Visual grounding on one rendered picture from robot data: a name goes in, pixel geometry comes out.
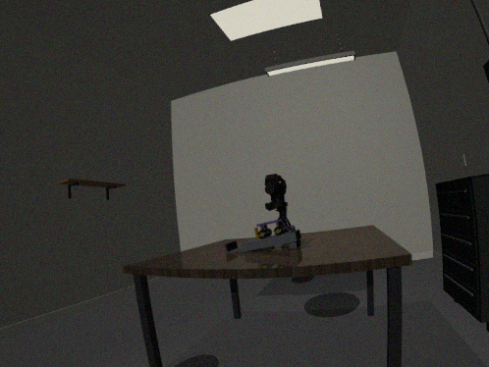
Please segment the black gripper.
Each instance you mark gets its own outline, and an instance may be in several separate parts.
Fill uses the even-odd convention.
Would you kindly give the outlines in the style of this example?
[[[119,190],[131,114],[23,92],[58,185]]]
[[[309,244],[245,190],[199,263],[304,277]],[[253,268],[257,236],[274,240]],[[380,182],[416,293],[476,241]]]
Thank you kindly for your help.
[[[272,210],[275,210],[277,208],[277,210],[275,211],[278,211],[281,214],[281,216],[285,219],[287,217],[286,209],[288,204],[283,200],[282,194],[276,193],[271,196],[271,199],[273,199],[273,201],[275,202],[275,204],[271,206]]]

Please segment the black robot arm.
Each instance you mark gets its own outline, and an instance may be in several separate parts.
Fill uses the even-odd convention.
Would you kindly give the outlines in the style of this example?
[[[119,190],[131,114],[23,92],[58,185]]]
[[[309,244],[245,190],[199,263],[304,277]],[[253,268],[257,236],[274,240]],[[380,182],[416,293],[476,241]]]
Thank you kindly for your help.
[[[279,183],[280,182],[280,183]],[[267,175],[265,178],[265,192],[267,194],[270,194],[271,196],[280,193],[282,194],[282,198],[285,201],[285,194],[287,192],[287,184],[284,179],[282,179],[282,176],[278,176],[277,174],[273,175]],[[268,209],[268,211],[272,211],[271,206],[275,204],[273,199],[271,199],[270,203],[265,204],[265,208]]]

